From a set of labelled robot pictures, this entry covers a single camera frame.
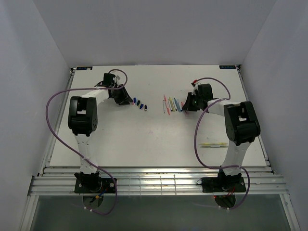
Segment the blue pen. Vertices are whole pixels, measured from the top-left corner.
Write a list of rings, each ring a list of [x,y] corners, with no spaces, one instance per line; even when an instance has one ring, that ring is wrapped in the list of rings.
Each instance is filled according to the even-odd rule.
[[[181,108],[181,106],[180,106],[180,104],[179,104],[179,101],[178,101],[176,98],[174,98],[174,101],[175,101],[177,110],[178,110],[179,112],[182,112],[182,108]]]

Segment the black cap whiteboard marker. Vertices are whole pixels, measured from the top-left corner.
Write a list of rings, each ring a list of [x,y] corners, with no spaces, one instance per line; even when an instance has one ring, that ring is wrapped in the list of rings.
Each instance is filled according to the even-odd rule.
[[[177,104],[176,104],[176,102],[175,102],[175,99],[174,99],[174,98],[172,98],[172,101],[173,101],[173,104],[174,104],[174,108],[175,108],[175,110],[177,111],[177,110],[178,110],[178,108],[177,108]]]

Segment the yellow highlighter pen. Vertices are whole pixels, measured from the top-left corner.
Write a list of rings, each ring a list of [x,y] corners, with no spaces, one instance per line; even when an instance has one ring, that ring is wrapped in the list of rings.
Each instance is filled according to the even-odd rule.
[[[172,112],[175,112],[175,107],[174,107],[174,104],[173,104],[173,101],[172,101],[172,99],[169,97],[169,103],[170,103],[170,107],[171,107],[171,111]]]

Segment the pink highlighter pen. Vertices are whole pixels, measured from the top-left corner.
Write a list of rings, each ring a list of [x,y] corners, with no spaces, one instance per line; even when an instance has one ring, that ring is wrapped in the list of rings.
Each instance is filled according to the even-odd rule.
[[[166,98],[165,95],[164,95],[164,103],[165,103],[165,107],[166,107],[167,113],[168,113],[168,115],[170,115],[170,110],[169,110],[169,107],[168,107],[168,104],[167,104],[167,98]]]

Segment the white marker black cap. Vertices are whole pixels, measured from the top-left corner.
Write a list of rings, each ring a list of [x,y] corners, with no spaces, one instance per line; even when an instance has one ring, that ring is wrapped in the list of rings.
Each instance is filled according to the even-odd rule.
[[[165,106],[165,100],[163,100],[163,112],[166,113],[166,106]]]

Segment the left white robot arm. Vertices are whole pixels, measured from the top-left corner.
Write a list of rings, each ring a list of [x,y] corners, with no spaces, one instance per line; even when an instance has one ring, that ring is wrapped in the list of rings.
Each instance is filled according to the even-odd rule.
[[[98,105],[105,100],[114,99],[118,105],[133,103],[120,77],[112,69],[105,73],[103,80],[95,85],[95,89],[82,96],[70,98],[68,127],[72,130],[78,145],[80,158],[80,175],[91,175],[97,172],[97,158],[91,148],[91,134],[98,127]]]

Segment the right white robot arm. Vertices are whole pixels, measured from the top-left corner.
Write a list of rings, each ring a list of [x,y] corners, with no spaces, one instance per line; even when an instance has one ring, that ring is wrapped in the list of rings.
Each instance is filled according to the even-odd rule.
[[[235,180],[241,177],[242,163],[248,148],[260,135],[258,118],[251,101],[232,102],[229,90],[228,97],[214,98],[210,84],[200,84],[195,80],[192,86],[193,91],[188,93],[182,109],[190,112],[203,111],[194,132],[195,156],[202,166],[219,170],[218,187],[223,191],[229,191],[235,185]],[[225,159],[222,165],[217,167],[203,163],[197,150],[197,132],[205,113],[224,117],[229,139]]]

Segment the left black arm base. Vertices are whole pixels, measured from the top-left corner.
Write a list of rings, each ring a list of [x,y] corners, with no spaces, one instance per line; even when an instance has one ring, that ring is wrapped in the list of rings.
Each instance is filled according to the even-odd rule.
[[[77,172],[74,193],[115,193],[115,183],[111,178],[101,178],[99,173]]]

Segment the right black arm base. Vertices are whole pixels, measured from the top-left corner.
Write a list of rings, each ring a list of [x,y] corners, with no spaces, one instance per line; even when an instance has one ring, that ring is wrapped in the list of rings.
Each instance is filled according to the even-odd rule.
[[[241,173],[227,176],[223,170],[219,170],[216,177],[200,178],[196,185],[201,186],[204,193],[246,192],[245,182]]]

